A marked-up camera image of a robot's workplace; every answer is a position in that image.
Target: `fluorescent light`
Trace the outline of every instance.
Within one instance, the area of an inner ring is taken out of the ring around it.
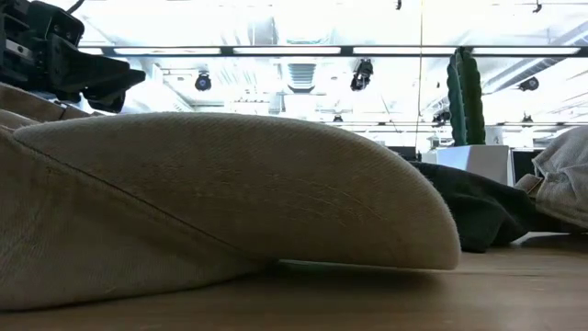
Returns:
[[[341,52],[340,47],[310,47],[310,46],[288,46],[288,47],[236,47],[233,49],[235,54],[338,54]]]
[[[99,48],[80,48],[80,52],[92,55],[103,55],[104,53]]]
[[[525,54],[550,54],[550,55],[570,55],[578,52],[579,47],[489,47],[474,49],[474,55],[525,55]]]
[[[221,54],[221,49],[217,47],[200,47],[200,48],[115,48],[114,52],[118,55],[143,55],[143,54],[196,54],[196,55],[216,55]]]
[[[432,46],[432,47],[354,47],[353,54],[441,54],[451,55],[454,49],[445,46]]]

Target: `white planter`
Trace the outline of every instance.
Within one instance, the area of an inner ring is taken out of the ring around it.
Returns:
[[[449,147],[437,150],[437,163],[508,185],[508,152],[505,145]]]

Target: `ceiling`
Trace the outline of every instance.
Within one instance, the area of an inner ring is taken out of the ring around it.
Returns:
[[[67,8],[74,0],[46,1]],[[86,0],[75,13],[89,46],[508,45],[588,46],[588,1]],[[357,58],[129,58],[152,81],[133,110],[230,111],[306,120],[430,121],[447,106],[448,58],[376,58],[369,87],[349,88]],[[588,59],[478,60],[486,121],[587,121]],[[212,89],[198,92],[199,72]],[[536,91],[517,85],[534,76]],[[314,86],[294,94],[288,86]],[[169,102],[152,101],[155,95]]]

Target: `table surface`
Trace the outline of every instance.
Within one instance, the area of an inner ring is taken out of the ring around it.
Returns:
[[[454,271],[284,263],[197,291],[0,315],[2,330],[588,330],[588,236],[531,236]]]

